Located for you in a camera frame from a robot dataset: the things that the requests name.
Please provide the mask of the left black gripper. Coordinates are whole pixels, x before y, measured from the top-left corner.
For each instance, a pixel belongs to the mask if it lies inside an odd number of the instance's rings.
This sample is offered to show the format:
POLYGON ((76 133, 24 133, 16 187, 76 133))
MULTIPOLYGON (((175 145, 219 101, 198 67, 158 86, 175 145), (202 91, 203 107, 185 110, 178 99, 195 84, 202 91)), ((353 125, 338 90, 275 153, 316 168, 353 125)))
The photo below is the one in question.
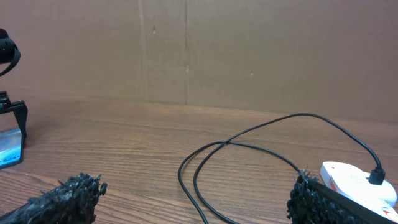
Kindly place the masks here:
POLYGON ((27 137, 26 123, 28 109, 24 101, 11 102, 6 91, 0 92, 0 114, 12 111, 16 118, 18 127, 22 133, 22 137, 27 137))

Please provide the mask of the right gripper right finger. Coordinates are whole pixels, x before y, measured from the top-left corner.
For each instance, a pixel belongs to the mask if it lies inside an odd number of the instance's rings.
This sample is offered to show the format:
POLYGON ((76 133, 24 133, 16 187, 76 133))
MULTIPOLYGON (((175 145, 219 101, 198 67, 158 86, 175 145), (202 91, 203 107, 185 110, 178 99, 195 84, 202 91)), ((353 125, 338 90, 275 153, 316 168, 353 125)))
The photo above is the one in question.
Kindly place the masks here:
POLYGON ((394 224, 387 215, 376 213, 365 206, 335 192, 298 170, 298 177, 287 201, 287 218, 292 223, 304 224, 394 224))

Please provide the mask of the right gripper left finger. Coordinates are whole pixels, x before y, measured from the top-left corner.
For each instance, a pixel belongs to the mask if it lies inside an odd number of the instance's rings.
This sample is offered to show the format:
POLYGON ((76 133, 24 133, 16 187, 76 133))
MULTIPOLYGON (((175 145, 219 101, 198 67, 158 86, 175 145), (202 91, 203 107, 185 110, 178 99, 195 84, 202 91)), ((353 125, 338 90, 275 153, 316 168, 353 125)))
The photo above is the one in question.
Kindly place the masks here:
POLYGON ((27 203, 1 216, 1 224, 92 224, 95 206, 107 190, 101 177, 81 173, 28 199, 27 203))

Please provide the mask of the Samsung Galaxy smartphone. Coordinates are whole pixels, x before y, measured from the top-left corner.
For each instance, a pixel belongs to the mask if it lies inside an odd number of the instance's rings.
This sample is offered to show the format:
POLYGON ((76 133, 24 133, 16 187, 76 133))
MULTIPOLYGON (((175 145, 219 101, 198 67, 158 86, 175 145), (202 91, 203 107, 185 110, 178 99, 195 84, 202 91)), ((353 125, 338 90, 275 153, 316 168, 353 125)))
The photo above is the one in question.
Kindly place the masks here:
POLYGON ((23 161, 24 138, 20 129, 1 132, 1 169, 23 161))

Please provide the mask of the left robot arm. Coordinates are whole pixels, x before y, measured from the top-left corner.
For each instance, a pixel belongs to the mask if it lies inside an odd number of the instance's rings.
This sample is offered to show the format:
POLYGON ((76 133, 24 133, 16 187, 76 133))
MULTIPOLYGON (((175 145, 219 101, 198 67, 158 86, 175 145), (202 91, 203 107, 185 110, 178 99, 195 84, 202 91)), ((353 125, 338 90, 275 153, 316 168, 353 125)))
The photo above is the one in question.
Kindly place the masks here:
MULTIPOLYGON (((8 33, 1 29, 1 65, 8 63, 8 66, 1 72, 1 76, 10 72, 18 64, 20 58, 21 53, 17 45, 8 33)), ((25 139, 27 137, 27 105, 24 101, 12 102, 6 91, 1 91, 1 114, 10 112, 14 113, 22 138, 25 139)))

